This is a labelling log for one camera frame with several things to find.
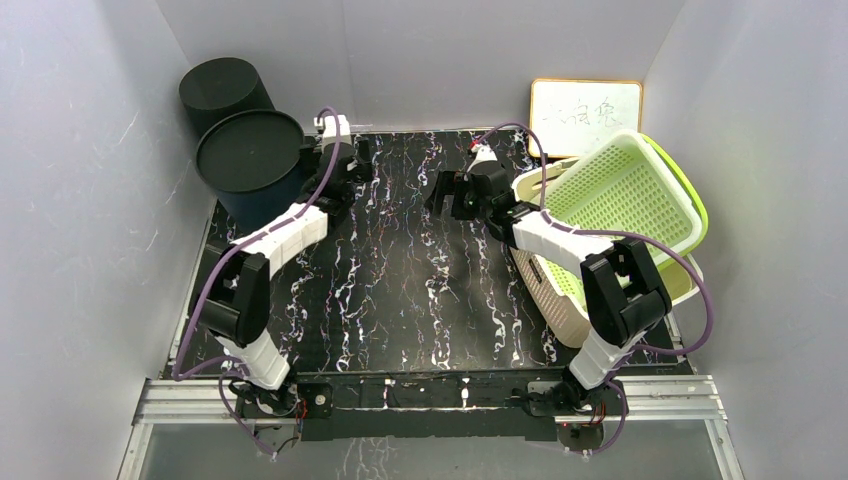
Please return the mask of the dark blue cylindrical bin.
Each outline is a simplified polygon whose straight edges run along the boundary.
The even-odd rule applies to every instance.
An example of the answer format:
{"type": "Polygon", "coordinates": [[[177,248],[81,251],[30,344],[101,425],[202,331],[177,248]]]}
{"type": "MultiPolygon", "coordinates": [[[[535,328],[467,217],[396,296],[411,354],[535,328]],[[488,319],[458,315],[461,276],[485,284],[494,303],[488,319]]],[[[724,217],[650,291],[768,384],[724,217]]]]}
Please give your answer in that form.
{"type": "Polygon", "coordinates": [[[255,231],[282,215],[311,176],[305,135],[291,116],[257,109],[233,114],[200,139],[196,170],[235,224],[255,231]]]}

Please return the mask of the green perforated plastic basket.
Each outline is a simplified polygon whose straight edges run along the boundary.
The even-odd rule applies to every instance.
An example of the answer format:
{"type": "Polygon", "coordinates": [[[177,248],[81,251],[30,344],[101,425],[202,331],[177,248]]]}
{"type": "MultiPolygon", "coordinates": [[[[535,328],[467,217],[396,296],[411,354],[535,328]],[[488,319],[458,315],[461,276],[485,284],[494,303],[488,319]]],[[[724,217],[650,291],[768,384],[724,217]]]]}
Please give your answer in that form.
{"type": "MultiPolygon", "coordinates": [[[[681,256],[708,229],[707,210],[680,167],[650,137],[632,130],[616,132],[550,185],[549,213],[577,229],[639,233],[681,256]]],[[[659,272],[676,262],[653,246],[648,250],[659,272]]]]}

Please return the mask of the large black plastic bucket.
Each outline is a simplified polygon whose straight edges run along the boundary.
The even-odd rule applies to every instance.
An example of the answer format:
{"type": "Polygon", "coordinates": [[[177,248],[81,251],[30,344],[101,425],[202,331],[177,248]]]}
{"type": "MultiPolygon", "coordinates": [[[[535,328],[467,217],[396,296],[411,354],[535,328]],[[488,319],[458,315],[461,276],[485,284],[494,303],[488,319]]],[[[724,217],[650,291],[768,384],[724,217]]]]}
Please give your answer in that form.
{"type": "Polygon", "coordinates": [[[274,109],[257,69],[236,57],[215,58],[196,65],[181,79],[178,95],[197,138],[231,115],[274,109]]]}

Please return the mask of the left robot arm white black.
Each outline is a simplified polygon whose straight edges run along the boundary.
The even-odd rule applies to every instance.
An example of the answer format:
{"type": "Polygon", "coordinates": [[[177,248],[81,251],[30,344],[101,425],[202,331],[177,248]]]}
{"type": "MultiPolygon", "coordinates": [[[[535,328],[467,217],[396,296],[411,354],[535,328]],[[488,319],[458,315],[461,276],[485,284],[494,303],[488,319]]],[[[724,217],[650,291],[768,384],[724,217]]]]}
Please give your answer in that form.
{"type": "Polygon", "coordinates": [[[317,173],[284,214],[242,238],[205,246],[189,308],[240,374],[230,391],[267,415],[290,416],[299,400],[291,366],[268,330],[272,280],[349,218],[357,186],[373,178],[365,140],[330,143],[312,157],[317,173]]]}

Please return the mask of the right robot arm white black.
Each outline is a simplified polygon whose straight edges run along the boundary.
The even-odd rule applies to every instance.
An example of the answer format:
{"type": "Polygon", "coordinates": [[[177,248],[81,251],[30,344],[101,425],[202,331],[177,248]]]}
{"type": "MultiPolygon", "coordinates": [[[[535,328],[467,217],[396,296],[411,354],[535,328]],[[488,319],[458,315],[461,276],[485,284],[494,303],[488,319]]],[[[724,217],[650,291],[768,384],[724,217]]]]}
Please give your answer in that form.
{"type": "Polygon", "coordinates": [[[439,172],[426,209],[440,214],[445,197],[452,199],[452,218],[481,220],[494,239],[540,255],[579,278],[588,336],[559,383],[524,397],[550,413],[590,413],[601,403],[603,391],[613,387],[615,372],[638,341],[672,309],[645,242],[581,235],[555,222],[539,206],[516,199],[498,162],[439,172]]]}

